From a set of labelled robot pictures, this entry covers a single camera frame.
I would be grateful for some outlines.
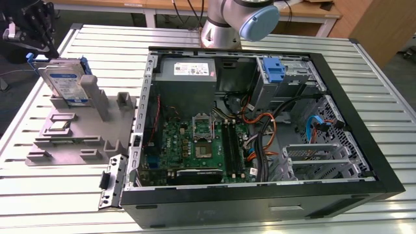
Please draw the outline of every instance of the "metal workbench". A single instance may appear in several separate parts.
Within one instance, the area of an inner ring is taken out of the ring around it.
[[[346,39],[268,36],[245,49],[321,53],[370,130],[406,192],[329,219],[190,227],[176,233],[404,233],[416,232],[416,115],[380,69]],[[84,25],[70,29],[62,57],[89,60],[108,95],[138,97],[148,46],[197,47],[194,32]],[[106,165],[28,167],[25,157],[50,109],[41,79],[0,140],[0,233],[140,231],[122,211],[97,212],[100,174]]]

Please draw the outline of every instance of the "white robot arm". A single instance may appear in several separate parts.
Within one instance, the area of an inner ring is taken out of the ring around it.
[[[240,37],[261,40],[274,29],[278,17],[273,0],[209,0],[202,46],[236,49],[241,47]]]

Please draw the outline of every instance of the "wooden cabinet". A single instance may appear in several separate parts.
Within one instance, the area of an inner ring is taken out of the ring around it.
[[[416,0],[334,0],[342,13],[329,37],[354,38],[384,67],[416,32]]]

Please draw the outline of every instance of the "ram slot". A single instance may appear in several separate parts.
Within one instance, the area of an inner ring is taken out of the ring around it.
[[[222,135],[222,149],[224,149],[224,161],[225,161],[225,170],[226,174],[230,176],[233,174],[233,163],[232,163],[232,152],[229,144],[229,135],[228,135],[228,123],[222,123],[221,126],[221,135]]]
[[[233,156],[233,168],[237,175],[242,174],[241,166],[241,156],[240,156],[240,147],[238,147],[238,137],[234,131],[234,125],[229,124],[228,126],[228,137],[230,140],[232,156]]]

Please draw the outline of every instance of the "motherboard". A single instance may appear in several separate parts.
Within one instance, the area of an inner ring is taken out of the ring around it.
[[[246,126],[232,122],[166,121],[161,153],[146,155],[140,173],[148,186],[249,182],[242,139]]]

